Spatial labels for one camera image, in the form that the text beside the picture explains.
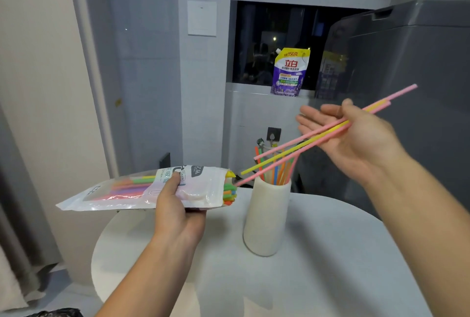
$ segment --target laundry detergent pouch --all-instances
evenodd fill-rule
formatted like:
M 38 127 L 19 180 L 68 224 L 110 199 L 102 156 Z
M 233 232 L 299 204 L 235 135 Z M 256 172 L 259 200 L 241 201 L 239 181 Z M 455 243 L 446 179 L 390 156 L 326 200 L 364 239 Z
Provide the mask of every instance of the laundry detergent pouch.
M 310 50 L 284 48 L 282 51 L 277 50 L 277 52 L 271 93 L 298 96 L 307 71 Z
M 176 196 L 185 208 L 229 206 L 236 198 L 232 171 L 219 167 L 176 166 L 134 173 L 99 183 L 57 206 L 64 210 L 99 211 L 155 208 L 165 182 L 179 172 Z

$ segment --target blue straw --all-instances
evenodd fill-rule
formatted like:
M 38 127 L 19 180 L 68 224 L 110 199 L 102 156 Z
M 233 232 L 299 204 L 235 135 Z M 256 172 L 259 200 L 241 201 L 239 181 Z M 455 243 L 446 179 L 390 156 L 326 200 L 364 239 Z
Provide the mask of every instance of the blue straw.
M 277 184 L 277 168 L 278 166 L 274 167 L 274 184 Z

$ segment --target black trash bag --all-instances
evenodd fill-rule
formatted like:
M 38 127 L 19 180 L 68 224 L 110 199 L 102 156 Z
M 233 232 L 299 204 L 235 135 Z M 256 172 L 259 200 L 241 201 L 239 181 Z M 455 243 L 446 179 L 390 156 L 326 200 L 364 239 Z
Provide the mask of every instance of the black trash bag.
M 83 317 L 78 308 L 61 308 L 55 311 L 41 311 L 26 317 Z

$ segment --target hand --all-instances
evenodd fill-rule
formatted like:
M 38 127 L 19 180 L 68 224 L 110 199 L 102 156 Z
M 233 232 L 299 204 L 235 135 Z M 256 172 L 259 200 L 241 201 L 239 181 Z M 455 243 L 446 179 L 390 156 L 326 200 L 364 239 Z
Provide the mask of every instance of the hand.
M 362 186 L 369 183 L 378 170 L 386 169 L 407 156 L 392 126 L 354 106 L 351 99 L 345 99 L 341 106 L 324 104 L 320 110 L 303 105 L 300 112 L 296 120 L 302 134 L 342 118 L 343 115 L 351 121 L 352 126 L 347 131 L 320 147 L 341 171 Z
M 181 241 L 196 249 L 203 237 L 206 211 L 185 211 L 183 203 L 175 196 L 179 179 L 179 172 L 174 172 L 158 196 L 155 210 L 155 237 L 171 243 Z

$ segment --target forearm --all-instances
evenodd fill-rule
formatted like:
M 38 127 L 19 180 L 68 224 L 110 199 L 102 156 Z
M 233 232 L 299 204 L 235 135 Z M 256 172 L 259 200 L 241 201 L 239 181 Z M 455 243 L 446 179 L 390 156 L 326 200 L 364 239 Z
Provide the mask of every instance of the forearm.
M 191 267 L 194 249 L 154 237 L 97 317 L 167 317 Z
M 470 316 L 470 215 L 409 157 L 366 187 L 435 316 Z

